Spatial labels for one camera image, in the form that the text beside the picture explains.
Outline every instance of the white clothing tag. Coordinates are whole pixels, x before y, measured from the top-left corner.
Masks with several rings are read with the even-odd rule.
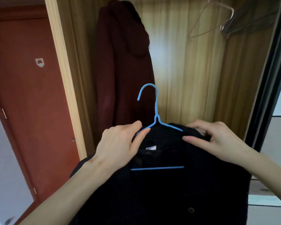
[[[156,146],[146,147],[146,150],[156,150]]]

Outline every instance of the person's left hand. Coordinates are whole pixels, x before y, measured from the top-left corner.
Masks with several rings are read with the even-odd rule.
[[[131,143],[135,133],[141,127],[142,123],[136,121],[131,125],[118,125],[104,130],[96,154],[91,160],[98,161],[112,173],[119,170],[135,156],[140,144],[150,131],[150,128],[142,130]]]

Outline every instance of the wardrobe door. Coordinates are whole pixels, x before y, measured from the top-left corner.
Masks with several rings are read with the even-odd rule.
[[[47,18],[0,22],[0,105],[43,202],[79,162]]]

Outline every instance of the button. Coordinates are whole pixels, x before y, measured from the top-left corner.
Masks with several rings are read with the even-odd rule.
[[[193,214],[193,213],[195,212],[195,210],[194,210],[194,208],[189,208],[189,209],[188,209],[188,212],[191,213],[191,214]]]

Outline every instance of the maroon hooded coat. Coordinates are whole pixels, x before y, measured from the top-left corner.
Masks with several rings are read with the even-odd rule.
[[[154,121],[155,89],[149,53],[149,35],[129,1],[109,1],[99,11],[94,78],[97,92],[98,127]]]

